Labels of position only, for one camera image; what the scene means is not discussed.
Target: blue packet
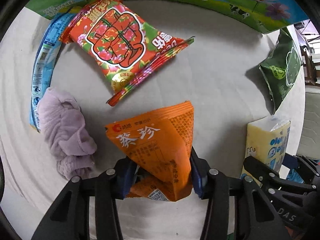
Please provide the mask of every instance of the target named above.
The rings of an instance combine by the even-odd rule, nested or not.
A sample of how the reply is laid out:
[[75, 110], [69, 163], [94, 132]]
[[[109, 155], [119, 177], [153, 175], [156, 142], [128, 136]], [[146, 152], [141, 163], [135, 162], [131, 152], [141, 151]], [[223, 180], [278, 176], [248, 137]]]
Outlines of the blue packet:
[[61, 47], [58, 38], [75, 15], [75, 13], [70, 13], [69, 10], [66, 13], [58, 13], [45, 31], [36, 54], [32, 73], [29, 123], [38, 132], [40, 132], [40, 129], [37, 105], [51, 83], [52, 72]]

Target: barcode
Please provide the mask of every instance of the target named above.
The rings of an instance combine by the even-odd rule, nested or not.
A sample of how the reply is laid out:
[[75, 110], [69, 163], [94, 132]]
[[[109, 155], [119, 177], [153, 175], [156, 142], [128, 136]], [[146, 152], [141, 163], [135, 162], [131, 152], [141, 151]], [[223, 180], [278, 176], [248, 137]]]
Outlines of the barcode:
[[40, 60], [45, 60], [45, 57], [47, 56], [47, 52], [42, 52], [40, 56]]
[[167, 199], [165, 194], [163, 194], [159, 189], [155, 189], [154, 191], [152, 191], [148, 195], [148, 198], [151, 198], [153, 200], [169, 201], [169, 199]]

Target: green snack bag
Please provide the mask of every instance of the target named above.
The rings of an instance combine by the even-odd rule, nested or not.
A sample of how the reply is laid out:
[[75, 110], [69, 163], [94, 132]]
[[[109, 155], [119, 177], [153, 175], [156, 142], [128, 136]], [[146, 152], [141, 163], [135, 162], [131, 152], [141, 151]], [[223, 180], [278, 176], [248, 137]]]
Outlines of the green snack bag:
[[273, 99], [274, 112], [292, 88], [301, 66], [302, 61], [288, 29], [280, 29], [276, 47], [259, 64]]

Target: yellow tissue pack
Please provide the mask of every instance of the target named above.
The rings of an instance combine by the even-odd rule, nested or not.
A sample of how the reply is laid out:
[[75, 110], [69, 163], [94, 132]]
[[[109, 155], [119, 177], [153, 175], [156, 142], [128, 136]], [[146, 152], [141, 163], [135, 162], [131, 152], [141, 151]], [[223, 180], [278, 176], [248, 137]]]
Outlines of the yellow tissue pack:
[[[290, 121], [275, 115], [247, 125], [245, 158], [253, 156], [276, 172], [280, 171], [287, 149]], [[242, 168], [241, 178], [250, 175]]]

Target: folded towel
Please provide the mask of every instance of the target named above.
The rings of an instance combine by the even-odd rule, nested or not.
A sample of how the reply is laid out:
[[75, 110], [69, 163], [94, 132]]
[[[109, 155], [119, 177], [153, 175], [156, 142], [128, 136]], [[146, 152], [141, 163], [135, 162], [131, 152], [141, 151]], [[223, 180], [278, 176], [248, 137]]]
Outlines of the folded towel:
[[49, 87], [39, 101], [39, 127], [57, 160], [57, 170], [67, 179], [88, 177], [97, 145], [86, 131], [80, 106], [65, 91]]

